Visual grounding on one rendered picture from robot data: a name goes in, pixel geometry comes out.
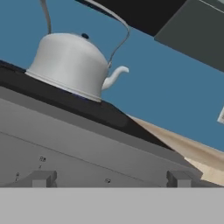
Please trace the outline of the white kettle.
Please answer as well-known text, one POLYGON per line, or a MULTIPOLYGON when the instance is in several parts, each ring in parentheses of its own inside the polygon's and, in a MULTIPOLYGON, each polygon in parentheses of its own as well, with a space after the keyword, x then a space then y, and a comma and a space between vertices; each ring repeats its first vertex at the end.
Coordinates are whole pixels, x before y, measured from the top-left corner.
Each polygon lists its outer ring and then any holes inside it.
POLYGON ((106 59, 88 35, 48 32, 39 42, 31 66, 25 73, 34 79, 94 102, 110 88, 126 66, 109 72, 112 59, 106 59))

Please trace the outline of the black range hood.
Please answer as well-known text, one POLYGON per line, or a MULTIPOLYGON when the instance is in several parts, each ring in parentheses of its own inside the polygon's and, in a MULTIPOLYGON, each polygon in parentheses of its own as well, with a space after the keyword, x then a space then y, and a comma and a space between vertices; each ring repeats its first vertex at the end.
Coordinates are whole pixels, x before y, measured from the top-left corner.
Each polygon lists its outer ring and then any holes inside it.
POLYGON ((187 0, 94 0, 130 27, 155 37, 187 0))

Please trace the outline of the grey stove with black hob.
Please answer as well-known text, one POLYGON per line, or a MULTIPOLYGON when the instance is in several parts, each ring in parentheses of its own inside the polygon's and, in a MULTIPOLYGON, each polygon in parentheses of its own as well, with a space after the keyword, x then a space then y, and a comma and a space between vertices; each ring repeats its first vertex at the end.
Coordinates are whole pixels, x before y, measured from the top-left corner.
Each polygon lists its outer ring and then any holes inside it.
POLYGON ((81 99, 0 60, 0 187, 56 171, 52 187, 166 187, 202 173, 114 105, 81 99))

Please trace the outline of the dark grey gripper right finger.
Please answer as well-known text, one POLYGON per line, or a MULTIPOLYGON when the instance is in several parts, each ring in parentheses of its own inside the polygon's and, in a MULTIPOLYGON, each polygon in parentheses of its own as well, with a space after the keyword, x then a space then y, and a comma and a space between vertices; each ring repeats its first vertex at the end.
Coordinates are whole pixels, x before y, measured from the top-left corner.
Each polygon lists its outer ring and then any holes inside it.
POLYGON ((215 183, 201 180, 189 171, 168 171, 167 187, 220 187, 215 183))

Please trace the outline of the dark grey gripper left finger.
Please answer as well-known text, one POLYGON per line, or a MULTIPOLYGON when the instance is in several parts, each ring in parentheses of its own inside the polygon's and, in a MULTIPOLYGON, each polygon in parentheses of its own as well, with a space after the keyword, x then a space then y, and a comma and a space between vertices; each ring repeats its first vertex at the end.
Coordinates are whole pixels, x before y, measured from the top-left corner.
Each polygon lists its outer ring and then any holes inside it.
POLYGON ((7 187, 52 187, 57 179, 56 171, 34 171, 25 178, 7 184, 7 187))

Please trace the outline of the dark grey wall cupboard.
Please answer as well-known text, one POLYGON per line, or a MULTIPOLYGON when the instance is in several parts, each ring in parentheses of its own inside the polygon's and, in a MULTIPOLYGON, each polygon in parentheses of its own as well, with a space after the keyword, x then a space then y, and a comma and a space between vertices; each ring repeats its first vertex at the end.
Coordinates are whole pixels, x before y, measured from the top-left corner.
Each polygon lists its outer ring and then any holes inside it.
POLYGON ((186 0, 154 39, 224 73, 224 0, 186 0))

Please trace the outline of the white wall socket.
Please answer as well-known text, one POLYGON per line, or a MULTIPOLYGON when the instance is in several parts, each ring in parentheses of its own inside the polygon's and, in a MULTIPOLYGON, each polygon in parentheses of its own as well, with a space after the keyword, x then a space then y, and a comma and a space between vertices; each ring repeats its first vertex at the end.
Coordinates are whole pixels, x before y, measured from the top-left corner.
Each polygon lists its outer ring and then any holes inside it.
POLYGON ((221 112, 219 114, 219 117, 217 119, 217 122, 224 124, 224 107, 222 108, 222 110, 221 110, 221 112))

